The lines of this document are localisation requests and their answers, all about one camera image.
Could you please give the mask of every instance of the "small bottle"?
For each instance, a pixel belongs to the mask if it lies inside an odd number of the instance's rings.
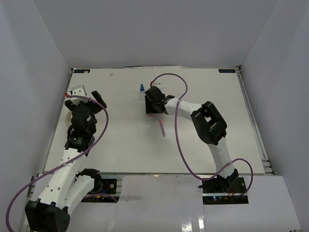
[[[143,84],[140,85],[140,99],[142,101],[145,100],[145,89],[144,89],[144,85]]]

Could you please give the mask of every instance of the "white floor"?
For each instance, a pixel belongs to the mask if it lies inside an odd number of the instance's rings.
[[[179,67],[155,69],[91,69],[90,73],[75,73],[70,87],[84,85],[87,93],[97,90],[107,103],[110,123],[102,140],[94,147],[79,171],[94,168],[107,173],[188,173],[179,155],[174,133],[174,116],[145,114],[139,87],[162,73],[176,73],[188,83],[184,101],[213,102],[227,122],[227,146],[232,159],[247,159],[254,173],[264,173],[258,145],[248,116],[244,98],[235,73],[219,73],[217,69],[184,69]],[[183,82],[173,76],[163,76],[165,94],[179,97],[184,92]],[[64,124],[69,110],[64,106],[56,129],[45,170],[59,164],[66,142]],[[104,113],[97,114],[97,138],[105,124]],[[163,121],[163,138],[159,120]],[[208,146],[197,136],[193,123],[178,120],[183,153],[191,168],[199,174],[215,172]],[[247,164],[236,162],[239,173],[249,173]]]
[[[40,180],[33,200],[51,176]],[[250,178],[245,177],[246,185]],[[69,232],[288,232],[300,225],[282,176],[255,176],[249,204],[203,205],[192,176],[125,176],[118,203],[80,203]]]

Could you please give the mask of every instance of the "black label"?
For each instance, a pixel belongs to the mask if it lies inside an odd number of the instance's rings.
[[[90,73],[90,69],[74,69],[74,73]]]
[[[219,73],[236,73],[235,69],[219,69]]]

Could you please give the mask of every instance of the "white enclosure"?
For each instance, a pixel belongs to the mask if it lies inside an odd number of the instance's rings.
[[[121,200],[117,206],[107,204],[103,219],[98,214],[90,218],[90,211],[102,210],[100,205],[81,204],[72,217],[70,230],[107,228],[115,232],[126,228],[141,231],[149,225],[140,221],[134,223],[135,216],[141,216],[146,221],[157,218],[162,224],[166,222],[161,231],[189,231],[190,228],[203,231],[199,221],[192,221],[192,227],[186,227],[189,224],[179,220],[179,217],[188,219],[189,215],[196,215],[193,208],[188,207],[192,203],[198,213],[203,212],[205,231],[288,232],[301,228],[309,232],[306,201],[309,195],[308,32],[307,0],[0,1],[0,230],[6,231],[5,210],[14,194],[31,178],[41,174],[46,162],[46,170],[56,166],[57,156],[62,154],[66,110],[63,94],[68,88],[70,68],[172,65],[201,68],[177,70],[179,67],[176,67],[173,71],[184,75],[188,81],[185,100],[212,101],[222,112],[228,124],[227,145],[232,158],[245,157],[253,164],[255,180],[248,193],[249,204],[203,207],[195,193],[186,198],[188,202],[181,208],[159,214],[156,212],[162,212],[163,204]],[[236,75],[221,79],[213,73],[201,73],[202,69],[236,68],[238,65],[241,65],[241,82]],[[98,168],[102,172],[171,173],[171,180],[175,177],[172,173],[185,173],[174,141],[173,116],[156,116],[153,121],[143,115],[143,102],[138,101],[139,84],[147,86],[162,72],[148,69],[116,69],[111,71],[113,75],[110,70],[105,72],[91,69],[88,74],[74,74],[69,83],[70,87],[84,84],[88,92],[98,90],[111,113],[109,136],[104,136],[100,147],[90,152],[92,158],[84,167]],[[126,76],[126,72],[136,72],[136,75]],[[87,76],[95,82],[86,83],[84,77]],[[168,77],[160,82],[167,94],[177,96],[183,91],[181,81],[175,78]],[[220,91],[224,91],[224,95],[218,95]],[[244,100],[246,91],[250,102]],[[114,100],[118,92],[125,95],[120,103]],[[230,113],[231,104],[235,104],[235,114]],[[160,134],[158,118],[163,119],[166,138]],[[99,113],[98,119],[104,122],[103,113]],[[190,166],[197,173],[213,173],[208,147],[198,139],[192,123],[180,120],[179,125],[181,144]],[[256,125],[260,134],[254,130]],[[101,129],[99,124],[96,137]],[[142,140],[143,152],[136,146],[135,137],[129,137],[126,130],[133,130],[136,138]],[[118,131],[123,133],[116,138]],[[264,150],[259,135],[268,156],[261,155]],[[237,147],[240,140],[246,141],[244,147]],[[134,149],[136,152],[121,156],[120,150],[126,148],[127,153]],[[193,148],[197,148],[198,155],[192,156]],[[268,157],[271,167],[267,169],[273,168],[284,180],[280,176],[263,174],[262,164],[265,165]],[[247,180],[245,165],[236,163],[236,167]],[[182,194],[192,191],[184,190],[184,185],[179,189]],[[12,207],[10,223],[16,232],[20,228],[22,232],[28,229],[21,225],[27,196],[32,190],[25,190]],[[172,192],[179,196],[175,200],[184,202],[180,193]],[[116,214],[115,209],[124,205],[125,210],[118,210]],[[139,207],[149,208],[126,214]],[[116,224],[106,220],[110,211],[113,211],[111,217],[117,218]],[[221,217],[230,221],[222,223],[218,220]],[[173,224],[175,221],[179,222],[179,227]]]

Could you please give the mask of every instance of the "black mounting bracket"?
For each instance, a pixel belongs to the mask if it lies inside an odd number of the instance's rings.
[[[207,144],[218,145],[219,140],[226,136],[227,124],[210,101],[193,111],[191,119],[199,138]]]

